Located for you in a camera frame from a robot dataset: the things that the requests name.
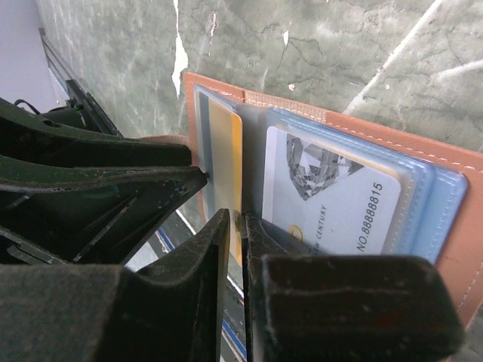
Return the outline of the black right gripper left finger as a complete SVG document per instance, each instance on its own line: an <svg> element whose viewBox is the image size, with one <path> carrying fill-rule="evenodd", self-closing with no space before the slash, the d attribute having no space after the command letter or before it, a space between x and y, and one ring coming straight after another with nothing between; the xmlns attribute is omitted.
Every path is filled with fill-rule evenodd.
<svg viewBox="0 0 483 362"><path fill-rule="evenodd" d="M4 265L3 361L217 361L229 212L131 271L120 265Z"/></svg>

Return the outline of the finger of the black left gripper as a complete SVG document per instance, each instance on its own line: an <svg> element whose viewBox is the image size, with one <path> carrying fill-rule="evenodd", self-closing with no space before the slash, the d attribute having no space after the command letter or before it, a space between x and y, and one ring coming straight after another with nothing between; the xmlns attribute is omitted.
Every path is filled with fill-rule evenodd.
<svg viewBox="0 0 483 362"><path fill-rule="evenodd" d="M1 100L1 155L56 167L181 167L188 146L120 138L34 115Z"/></svg>
<svg viewBox="0 0 483 362"><path fill-rule="evenodd" d="M207 183L198 167L55 167L1 158L3 264L125 264Z"/></svg>

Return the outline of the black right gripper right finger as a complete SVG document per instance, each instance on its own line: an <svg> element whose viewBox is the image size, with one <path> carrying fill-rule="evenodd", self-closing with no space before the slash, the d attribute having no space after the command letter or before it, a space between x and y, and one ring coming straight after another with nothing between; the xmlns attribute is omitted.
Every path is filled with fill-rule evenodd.
<svg viewBox="0 0 483 362"><path fill-rule="evenodd" d="M251 213L241 236L249 361L441 361L464 343L425 259L289 254Z"/></svg>

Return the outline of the brown leather card holder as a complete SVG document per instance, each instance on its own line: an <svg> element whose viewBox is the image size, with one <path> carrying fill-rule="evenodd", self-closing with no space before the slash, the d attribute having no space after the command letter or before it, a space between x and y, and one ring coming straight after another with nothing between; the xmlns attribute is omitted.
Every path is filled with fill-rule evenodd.
<svg viewBox="0 0 483 362"><path fill-rule="evenodd" d="M435 265L462 324L471 323L482 304L481 154L192 72L183 76L183 83L189 121L185 142L198 166L195 88L220 95L241 117L241 216L254 211L291 252L314 254L262 217L266 133L271 126L386 168L401 183L401 194L377 255L410 254Z"/></svg>

